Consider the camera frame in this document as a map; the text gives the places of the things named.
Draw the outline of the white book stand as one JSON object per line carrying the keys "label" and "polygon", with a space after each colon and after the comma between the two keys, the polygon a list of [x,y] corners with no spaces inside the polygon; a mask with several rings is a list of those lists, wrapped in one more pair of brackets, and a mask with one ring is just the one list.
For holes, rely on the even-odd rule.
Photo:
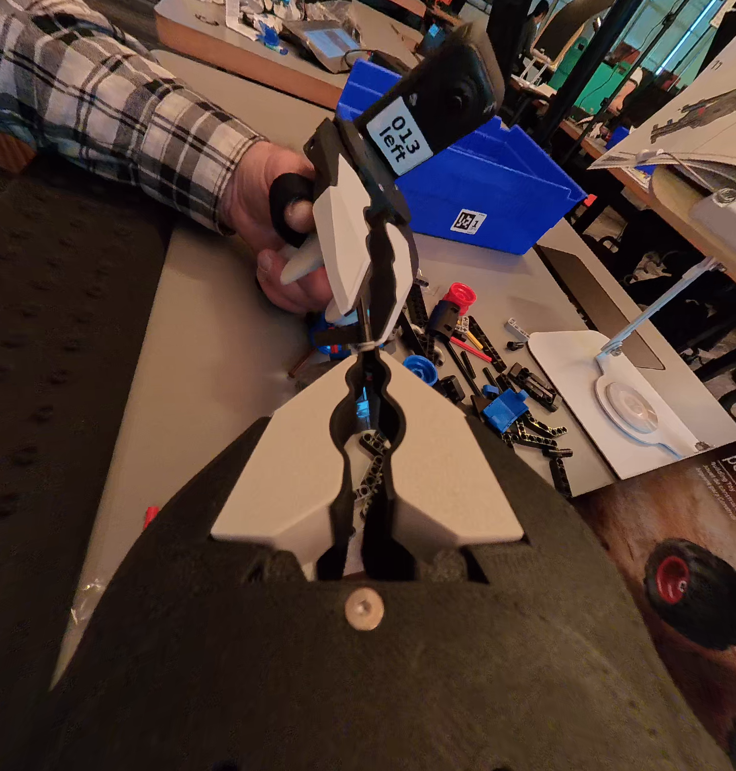
{"label": "white book stand", "polygon": [[[712,193],[736,224],[736,190]],[[527,346],[552,386],[619,479],[736,441],[736,424],[666,343],[652,316],[704,276],[723,269],[704,257],[636,314],[624,288],[589,250],[538,245],[594,329],[532,332]]]}

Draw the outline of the black metal pole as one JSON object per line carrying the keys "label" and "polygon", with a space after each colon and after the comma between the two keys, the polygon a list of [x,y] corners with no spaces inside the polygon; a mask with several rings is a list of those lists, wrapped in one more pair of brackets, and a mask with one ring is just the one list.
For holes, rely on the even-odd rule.
{"label": "black metal pole", "polygon": [[568,78],[548,104],[546,114],[537,124],[533,139],[541,149],[548,149],[552,135],[559,128],[561,121],[566,118],[584,86],[593,77],[606,53],[624,31],[641,3],[641,1],[616,1],[613,3],[601,28],[594,34]]}

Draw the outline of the dark perforated floor mat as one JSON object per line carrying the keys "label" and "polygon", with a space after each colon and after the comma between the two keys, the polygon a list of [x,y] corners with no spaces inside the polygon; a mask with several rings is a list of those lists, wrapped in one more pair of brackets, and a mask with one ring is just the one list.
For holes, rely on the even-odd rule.
{"label": "dark perforated floor mat", "polygon": [[173,225],[55,156],[0,193],[0,769],[53,678]]}

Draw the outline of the blue plastic bin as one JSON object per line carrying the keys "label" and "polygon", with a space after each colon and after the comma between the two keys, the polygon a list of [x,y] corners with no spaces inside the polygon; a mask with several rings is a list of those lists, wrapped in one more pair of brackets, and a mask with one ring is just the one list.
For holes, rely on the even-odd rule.
{"label": "blue plastic bin", "polygon": [[[358,59],[336,114],[354,120],[400,80]],[[586,194],[518,126],[493,116],[396,181],[411,229],[462,244],[525,254]]]}

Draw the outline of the clear plastic wrapper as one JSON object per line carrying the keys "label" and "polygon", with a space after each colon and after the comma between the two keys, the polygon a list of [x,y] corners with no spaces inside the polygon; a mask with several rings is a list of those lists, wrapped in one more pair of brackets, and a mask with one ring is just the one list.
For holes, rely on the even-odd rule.
{"label": "clear plastic wrapper", "polygon": [[84,631],[105,590],[106,582],[98,577],[80,583],[70,609],[72,630]]}

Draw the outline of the black toy set box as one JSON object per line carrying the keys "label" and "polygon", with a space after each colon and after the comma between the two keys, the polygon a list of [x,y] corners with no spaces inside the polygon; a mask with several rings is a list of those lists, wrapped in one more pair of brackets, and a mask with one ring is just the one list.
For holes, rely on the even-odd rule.
{"label": "black toy set box", "polygon": [[736,769],[736,442],[576,496],[677,688]]}

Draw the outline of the green panel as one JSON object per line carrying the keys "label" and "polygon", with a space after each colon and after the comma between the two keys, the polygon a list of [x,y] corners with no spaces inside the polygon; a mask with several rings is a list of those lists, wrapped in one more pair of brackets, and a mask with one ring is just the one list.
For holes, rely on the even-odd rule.
{"label": "green panel", "polygon": [[[571,75],[574,66],[582,58],[582,55],[582,50],[576,47],[571,48],[550,77],[548,85],[556,91],[559,90]],[[627,70],[627,66],[623,68],[619,63],[611,65],[604,60],[585,83],[583,90],[574,102],[575,109],[588,115],[598,112],[601,102],[609,99],[620,88]]]}

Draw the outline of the grey desk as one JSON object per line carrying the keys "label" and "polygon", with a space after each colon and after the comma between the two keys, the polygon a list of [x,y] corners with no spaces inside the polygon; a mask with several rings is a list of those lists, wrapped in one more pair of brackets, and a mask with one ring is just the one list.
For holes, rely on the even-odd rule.
{"label": "grey desk", "polygon": [[[191,88],[296,151],[331,115],[183,56],[152,53]],[[585,329],[533,248],[517,256],[426,235],[415,241],[431,284],[427,303],[452,282],[468,284],[478,297],[474,315],[499,349],[508,341],[509,318],[529,332]],[[590,251],[566,221],[539,243],[577,256]],[[98,577],[108,584],[142,532],[146,508],[166,504],[258,417],[293,396],[287,372],[309,349],[303,324],[269,305],[255,278],[253,256],[238,238],[190,220],[174,230],[80,583]],[[566,404],[551,418],[568,428],[573,493],[614,482]]]}

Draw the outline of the blue toy panel piece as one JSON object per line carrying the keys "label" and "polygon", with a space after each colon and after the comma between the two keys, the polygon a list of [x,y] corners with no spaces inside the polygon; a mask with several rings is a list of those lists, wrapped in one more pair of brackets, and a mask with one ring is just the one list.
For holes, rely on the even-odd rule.
{"label": "blue toy panel piece", "polygon": [[529,411],[525,390],[515,391],[508,387],[507,390],[500,391],[497,386],[487,384],[482,387],[481,392],[486,404],[479,409],[480,415],[491,428],[501,434],[507,432]]}

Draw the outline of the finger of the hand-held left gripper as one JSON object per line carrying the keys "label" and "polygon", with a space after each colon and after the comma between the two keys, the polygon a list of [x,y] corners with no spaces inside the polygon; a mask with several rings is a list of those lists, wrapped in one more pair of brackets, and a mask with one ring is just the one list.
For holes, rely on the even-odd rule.
{"label": "finger of the hand-held left gripper", "polygon": [[362,349],[383,345],[397,325],[417,275],[408,226],[374,224],[366,240],[370,264],[362,287]]}
{"label": "finger of the hand-held left gripper", "polygon": [[369,295],[372,265],[366,212],[371,197],[343,154],[337,155],[334,181],[313,205],[323,264],[333,294],[325,318],[341,322]]}

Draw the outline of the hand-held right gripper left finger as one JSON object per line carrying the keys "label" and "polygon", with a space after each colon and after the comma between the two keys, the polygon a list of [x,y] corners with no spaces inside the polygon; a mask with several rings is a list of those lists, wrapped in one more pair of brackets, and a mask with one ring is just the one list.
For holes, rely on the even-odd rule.
{"label": "hand-held right gripper left finger", "polygon": [[354,522],[345,444],[356,431],[362,381],[362,360],[342,361],[272,414],[212,539],[290,552],[321,581],[343,577]]}

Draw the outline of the cluttered wooden table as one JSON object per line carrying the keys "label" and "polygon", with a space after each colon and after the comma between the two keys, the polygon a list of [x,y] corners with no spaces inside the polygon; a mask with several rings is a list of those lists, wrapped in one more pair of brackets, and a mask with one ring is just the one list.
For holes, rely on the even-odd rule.
{"label": "cluttered wooden table", "polygon": [[[153,8],[161,46],[201,63],[333,110],[347,74],[326,72],[296,51],[281,55],[225,24],[225,8],[214,3],[163,1]],[[350,20],[367,47],[415,65],[422,33],[362,2],[351,4]]]}

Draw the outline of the instruction booklet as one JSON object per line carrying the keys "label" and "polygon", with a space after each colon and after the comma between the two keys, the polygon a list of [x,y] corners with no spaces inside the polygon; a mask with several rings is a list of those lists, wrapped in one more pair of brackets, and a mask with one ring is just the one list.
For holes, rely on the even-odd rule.
{"label": "instruction booklet", "polygon": [[677,97],[633,130],[593,169],[672,163],[736,168],[736,37]]}

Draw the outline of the grey tablet device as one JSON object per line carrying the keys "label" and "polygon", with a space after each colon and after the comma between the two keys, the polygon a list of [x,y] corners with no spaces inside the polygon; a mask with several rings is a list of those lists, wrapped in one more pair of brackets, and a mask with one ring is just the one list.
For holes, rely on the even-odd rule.
{"label": "grey tablet device", "polygon": [[286,21],[282,23],[282,37],[332,74],[349,72],[352,59],[362,51],[337,22]]}

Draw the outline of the blue toy wheel rim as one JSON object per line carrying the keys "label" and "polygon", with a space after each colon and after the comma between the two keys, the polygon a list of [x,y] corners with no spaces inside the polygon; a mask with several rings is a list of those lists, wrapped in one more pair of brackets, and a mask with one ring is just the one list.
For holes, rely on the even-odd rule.
{"label": "blue toy wheel rim", "polygon": [[403,367],[412,372],[428,386],[438,383],[439,375],[436,365],[423,355],[408,355],[403,360]]}

